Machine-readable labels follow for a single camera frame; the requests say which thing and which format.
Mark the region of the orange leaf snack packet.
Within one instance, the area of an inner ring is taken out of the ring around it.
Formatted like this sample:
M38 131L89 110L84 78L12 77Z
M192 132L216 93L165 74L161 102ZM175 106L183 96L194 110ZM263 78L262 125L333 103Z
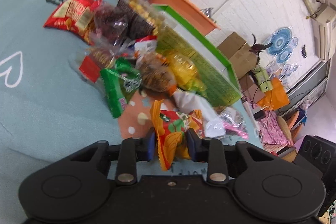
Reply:
M204 138L203 117L200 110L189 114L162 110L163 101L154 101L150 109L151 121L157 136L158 158L162 170L169 170L178 157L189 159L186 132L192 128L199 138Z

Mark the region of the green peas snack packet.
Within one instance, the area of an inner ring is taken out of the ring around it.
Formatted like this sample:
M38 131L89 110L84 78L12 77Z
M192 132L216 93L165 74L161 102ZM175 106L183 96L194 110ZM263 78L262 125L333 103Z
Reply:
M120 57L111 68L102 69L100 76L110 113L113 118L119 118L142 84L141 73L127 59Z

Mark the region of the brown orange snack bag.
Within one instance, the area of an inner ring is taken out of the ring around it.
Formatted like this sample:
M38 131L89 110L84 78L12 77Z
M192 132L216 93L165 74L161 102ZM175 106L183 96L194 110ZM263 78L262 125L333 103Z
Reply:
M177 81L169 68L169 62L159 53L148 52L141 55L135 67L141 73L143 87L169 96L177 90Z

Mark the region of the yellow candy bag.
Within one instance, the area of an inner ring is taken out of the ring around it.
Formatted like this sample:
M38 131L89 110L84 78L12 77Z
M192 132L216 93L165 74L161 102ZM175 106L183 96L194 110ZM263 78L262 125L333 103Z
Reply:
M207 97L207 87L201 80L196 65L187 56L173 50L164 51L163 55L180 89Z

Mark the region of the small red white packet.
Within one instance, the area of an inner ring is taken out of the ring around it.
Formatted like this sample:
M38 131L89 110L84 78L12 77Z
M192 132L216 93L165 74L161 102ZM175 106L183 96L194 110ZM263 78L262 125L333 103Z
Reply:
M134 41L134 50L138 53L154 52L156 47L157 36L155 35L149 35Z

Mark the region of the pink candy packet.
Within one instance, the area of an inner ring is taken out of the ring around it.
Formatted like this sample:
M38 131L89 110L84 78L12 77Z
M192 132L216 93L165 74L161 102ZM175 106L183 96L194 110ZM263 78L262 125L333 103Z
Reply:
M226 135L248 139L248 130L243 115L234 107L226 107L219 114L219 118L222 120Z

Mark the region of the green cardboard box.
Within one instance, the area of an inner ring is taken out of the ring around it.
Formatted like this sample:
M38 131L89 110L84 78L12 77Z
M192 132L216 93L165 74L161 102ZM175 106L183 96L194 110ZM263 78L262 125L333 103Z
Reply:
M157 51L177 51L188 57L197 67L212 106L229 106L239 101L240 84L228 59L170 6L155 4L152 8L162 14L166 23L158 36Z

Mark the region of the orange plastic bag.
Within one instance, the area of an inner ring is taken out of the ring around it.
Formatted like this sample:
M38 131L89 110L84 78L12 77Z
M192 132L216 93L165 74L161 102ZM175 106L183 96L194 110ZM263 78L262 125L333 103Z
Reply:
M271 84L273 89L265 92L265 97L257 102L257 105L261 108L275 111L290 104L290 100L281 81L275 77L271 79Z

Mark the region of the black speaker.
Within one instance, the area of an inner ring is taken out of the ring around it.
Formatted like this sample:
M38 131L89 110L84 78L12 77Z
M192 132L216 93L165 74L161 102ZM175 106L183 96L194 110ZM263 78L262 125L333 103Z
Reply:
M294 163L323 180L335 179L335 143L319 136L306 135Z

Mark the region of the yellow corn puffs bag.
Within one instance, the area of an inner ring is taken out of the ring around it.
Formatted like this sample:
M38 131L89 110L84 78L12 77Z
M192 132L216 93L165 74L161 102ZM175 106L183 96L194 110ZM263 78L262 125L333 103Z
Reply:
M131 38L158 35L166 27L165 17L146 0L119 0L117 7L126 13Z

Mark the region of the dark red dates bag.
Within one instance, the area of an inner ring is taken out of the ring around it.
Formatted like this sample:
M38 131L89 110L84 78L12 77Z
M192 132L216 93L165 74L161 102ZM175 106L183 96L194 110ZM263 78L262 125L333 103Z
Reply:
M94 10L95 40L102 44L119 46L126 38L129 20L124 11L107 2Z

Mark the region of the blue white decorative plates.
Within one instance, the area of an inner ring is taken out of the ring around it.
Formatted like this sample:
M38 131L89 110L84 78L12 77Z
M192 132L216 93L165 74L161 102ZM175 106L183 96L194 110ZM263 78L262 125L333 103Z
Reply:
M293 35L292 27L282 27L269 36L263 44L270 47L266 53L273 56L277 64L285 64L298 46L298 37Z

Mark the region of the steel bowl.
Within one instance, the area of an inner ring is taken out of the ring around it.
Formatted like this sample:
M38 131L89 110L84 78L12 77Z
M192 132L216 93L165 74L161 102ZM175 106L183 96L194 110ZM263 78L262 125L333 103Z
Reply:
M205 9L201 9L200 12L204 14L207 18L211 19L212 18L212 13L213 13L213 7L208 7Z

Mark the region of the red chips bag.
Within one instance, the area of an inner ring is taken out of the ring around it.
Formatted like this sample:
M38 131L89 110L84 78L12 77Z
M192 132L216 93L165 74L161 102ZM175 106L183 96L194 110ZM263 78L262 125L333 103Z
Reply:
M54 10L44 23L44 28L69 31L84 40L89 46L95 42L90 34L96 30L94 11L103 0L66 0Z

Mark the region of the orange plastic tub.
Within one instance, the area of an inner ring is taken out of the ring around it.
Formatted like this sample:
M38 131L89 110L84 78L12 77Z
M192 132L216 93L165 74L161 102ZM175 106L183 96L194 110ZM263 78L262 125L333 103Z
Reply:
M220 27L206 17L196 5L189 0L149 0L151 4L167 5L183 16L193 27L204 36Z

